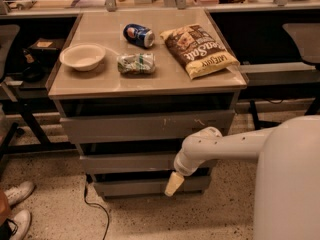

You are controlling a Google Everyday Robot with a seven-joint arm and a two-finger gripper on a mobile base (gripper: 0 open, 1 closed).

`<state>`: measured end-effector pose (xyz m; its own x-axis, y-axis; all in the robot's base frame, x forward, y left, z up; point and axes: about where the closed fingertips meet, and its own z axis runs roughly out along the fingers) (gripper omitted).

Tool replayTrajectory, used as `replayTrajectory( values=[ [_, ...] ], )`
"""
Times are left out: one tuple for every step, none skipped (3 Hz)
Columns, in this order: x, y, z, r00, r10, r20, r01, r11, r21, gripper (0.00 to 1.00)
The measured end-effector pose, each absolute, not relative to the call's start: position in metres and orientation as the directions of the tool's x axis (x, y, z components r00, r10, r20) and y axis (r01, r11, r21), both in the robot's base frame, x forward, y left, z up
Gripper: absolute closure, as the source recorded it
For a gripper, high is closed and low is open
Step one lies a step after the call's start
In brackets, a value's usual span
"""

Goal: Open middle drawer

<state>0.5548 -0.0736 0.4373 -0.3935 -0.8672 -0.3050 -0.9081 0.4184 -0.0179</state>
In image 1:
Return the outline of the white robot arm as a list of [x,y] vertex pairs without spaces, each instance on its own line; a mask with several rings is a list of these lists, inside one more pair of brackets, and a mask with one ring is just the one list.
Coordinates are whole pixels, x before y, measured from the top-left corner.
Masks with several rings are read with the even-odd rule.
[[186,137],[165,194],[173,195],[201,164],[255,159],[254,240],[320,240],[320,116],[289,119],[224,136],[214,127]]

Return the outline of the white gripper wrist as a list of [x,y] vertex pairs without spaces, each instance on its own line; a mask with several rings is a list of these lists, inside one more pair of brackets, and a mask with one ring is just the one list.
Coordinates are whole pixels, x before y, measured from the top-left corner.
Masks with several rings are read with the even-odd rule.
[[203,163],[203,160],[191,159],[180,150],[174,159],[174,168],[165,188],[165,195],[173,196],[184,182],[184,176],[191,176]]

